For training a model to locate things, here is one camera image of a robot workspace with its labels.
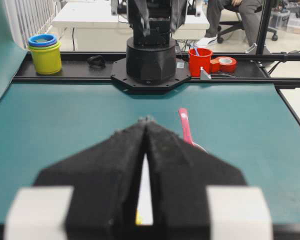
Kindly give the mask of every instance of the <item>white sneaker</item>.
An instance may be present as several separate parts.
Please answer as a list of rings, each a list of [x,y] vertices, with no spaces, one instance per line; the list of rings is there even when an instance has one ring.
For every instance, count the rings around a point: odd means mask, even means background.
[[[206,48],[210,45],[216,44],[217,43],[217,36],[214,37],[204,37],[201,38],[199,41],[197,41],[194,46],[197,48]]]

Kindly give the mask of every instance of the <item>gray pants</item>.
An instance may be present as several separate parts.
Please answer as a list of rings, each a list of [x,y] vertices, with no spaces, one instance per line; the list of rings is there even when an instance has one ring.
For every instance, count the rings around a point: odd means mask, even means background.
[[[207,38],[212,38],[217,35],[221,11],[224,9],[224,6],[230,4],[231,0],[208,0],[206,18],[210,23],[210,28],[205,33]],[[261,0],[242,0],[239,6],[239,13],[242,18],[242,24],[249,46],[252,46],[257,41],[260,22],[255,11],[261,5]]]

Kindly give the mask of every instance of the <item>teal table surface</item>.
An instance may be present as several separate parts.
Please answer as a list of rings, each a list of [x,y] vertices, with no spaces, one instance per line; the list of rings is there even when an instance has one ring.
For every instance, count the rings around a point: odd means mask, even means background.
[[[41,168],[153,116],[260,186],[275,224],[300,223],[300,127],[271,84],[183,84],[131,95],[112,84],[12,84],[0,102],[0,224]]]

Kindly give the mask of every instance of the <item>red tape roll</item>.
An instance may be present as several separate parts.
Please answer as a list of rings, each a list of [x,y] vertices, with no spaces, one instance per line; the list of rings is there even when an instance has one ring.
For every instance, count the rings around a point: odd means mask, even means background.
[[[216,73],[220,70],[220,62],[216,59],[210,60],[210,73]]]
[[[228,56],[218,56],[216,60],[220,63],[220,71],[232,73],[236,70],[237,60]]]

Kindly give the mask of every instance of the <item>yellow cup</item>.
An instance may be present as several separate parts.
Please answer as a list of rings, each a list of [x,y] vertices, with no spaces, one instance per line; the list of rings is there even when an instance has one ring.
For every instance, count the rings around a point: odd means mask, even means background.
[[[60,55],[60,42],[48,49],[36,49],[29,47],[34,68],[38,74],[50,75],[59,72],[62,68]]]

